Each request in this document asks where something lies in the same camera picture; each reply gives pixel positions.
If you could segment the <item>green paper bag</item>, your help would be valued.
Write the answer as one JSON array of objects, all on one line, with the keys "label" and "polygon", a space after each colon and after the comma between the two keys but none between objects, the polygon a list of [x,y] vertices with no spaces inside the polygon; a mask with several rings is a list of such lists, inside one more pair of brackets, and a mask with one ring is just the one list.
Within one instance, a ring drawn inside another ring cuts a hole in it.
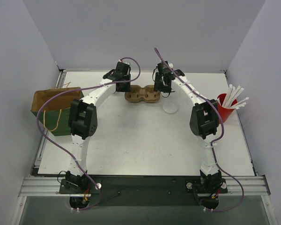
[{"label": "green paper bag", "polygon": [[69,84],[34,93],[31,112],[36,116],[40,111],[39,121],[54,136],[70,135],[68,126],[70,105],[74,99],[84,97],[79,87]]}]

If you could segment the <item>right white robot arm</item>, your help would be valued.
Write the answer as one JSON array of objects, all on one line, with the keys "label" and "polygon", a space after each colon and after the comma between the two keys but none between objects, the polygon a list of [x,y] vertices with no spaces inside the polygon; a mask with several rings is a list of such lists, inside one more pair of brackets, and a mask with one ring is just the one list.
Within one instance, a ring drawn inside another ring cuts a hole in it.
[{"label": "right white robot arm", "polygon": [[216,165],[211,146],[211,141],[217,138],[219,126],[217,102],[201,95],[184,73],[179,69],[173,70],[172,64],[167,61],[158,63],[156,68],[154,89],[168,94],[175,92],[192,107],[189,126],[201,146],[201,182],[207,185],[219,182],[222,175]]}]

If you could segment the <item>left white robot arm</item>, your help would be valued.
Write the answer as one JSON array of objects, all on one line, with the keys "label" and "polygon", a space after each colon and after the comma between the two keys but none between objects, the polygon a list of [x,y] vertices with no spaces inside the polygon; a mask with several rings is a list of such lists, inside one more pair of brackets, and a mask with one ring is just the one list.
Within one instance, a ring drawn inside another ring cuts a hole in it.
[{"label": "left white robot arm", "polygon": [[71,103],[68,124],[72,138],[72,154],[75,159],[71,159],[66,181],[70,183],[70,188],[74,192],[83,192],[89,184],[84,172],[87,171],[86,158],[90,137],[98,126],[97,108],[114,92],[129,90],[130,71],[129,63],[119,61],[115,69],[103,76],[102,87]]}]

